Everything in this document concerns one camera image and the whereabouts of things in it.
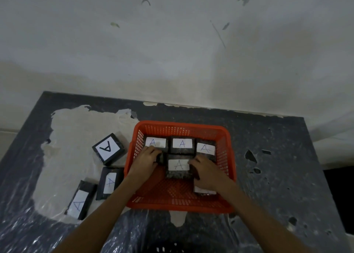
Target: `small box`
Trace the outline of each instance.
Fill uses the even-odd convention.
[[[96,200],[107,199],[124,179],[124,168],[104,167],[97,187]]]
[[[81,180],[64,214],[83,220],[89,210],[96,189],[97,184]]]
[[[156,157],[156,162],[159,166],[165,166],[167,163],[167,153],[162,152]]]
[[[195,153],[195,138],[186,136],[171,136],[170,137],[170,153],[194,155]]]
[[[106,166],[110,166],[126,153],[123,144],[113,133],[93,145],[92,148]]]
[[[154,146],[162,152],[169,152],[169,138],[166,136],[145,136],[143,140],[143,145],[147,147]]]
[[[195,154],[203,155],[210,161],[216,163],[216,142],[213,140],[196,139]]]
[[[172,155],[167,157],[166,178],[191,179],[193,174],[188,161],[192,155]]]
[[[197,186],[194,186],[194,190],[195,193],[199,194],[199,195],[203,195],[203,196],[209,196],[209,195],[215,195],[216,191],[209,191],[209,190],[204,190],[202,188],[199,188]]]

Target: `person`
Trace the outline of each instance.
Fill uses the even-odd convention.
[[[128,200],[153,173],[157,166],[156,157],[160,153],[153,146],[144,147],[119,187],[52,252],[99,253]],[[228,201],[264,252],[310,252],[294,234],[251,201],[212,161],[196,156],[189,164],[198,171],[199,180],[195,179],[194,184],[216,191]]]

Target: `red plastic basket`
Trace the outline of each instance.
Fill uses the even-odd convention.
[[[143,148],[144,135],[191,136],[216,141],[217,165],[233,181],[236,181],[235,157],[229,132],[221,126],[164,121],[140,121],[134,128],[124,176],[129,172],[134,158]],[[193,181],[167,179],[165,167],[158,166],[151,177],[128,201],[127,206],[135,209],[160,209],[201,213],[231,213],[232,206],[219,194],[200,196],[193,192]]]

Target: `white wall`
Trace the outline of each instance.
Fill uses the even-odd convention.
[[[317,142],[354,128],[354,0],[141,1],[0,0],[0,128],[43,90],[303,116]]]

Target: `white label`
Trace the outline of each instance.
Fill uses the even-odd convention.
[[[117,177],[117,173],[108,173],[106,176],[106,182],[104,184],[103,193],[111,194],[114,191],[115,178]]]
[[[169,171],[188,171],[188,159],[169,160]]]
[[[193,148],[192,139],[174,138],[172,140],[172,148]]]
[[[69,206],[67,215],[72,216],[75,219],[78,219],[87,196],[88,196],[88,192],[78,190],[73,201]]]
[[[111,136],[98,144],[96,149],[104,161],[120,150],[117,143],[114,142]]]
[[[147,137],[145,146],[154,146],[156,148],[165,148],[166,147],[166,138],[156,138],[156,137]]]
[[[216,194],[216,191],[204,190],[204,189],[199,188],[199,187],[197,187],[197,186],[194,186],[194,192],[197,192],[197,193],[204,193],[204,194],[213,194],[213,195]]]
[[[215,146],[198,143],[197,152],[215,155]]]

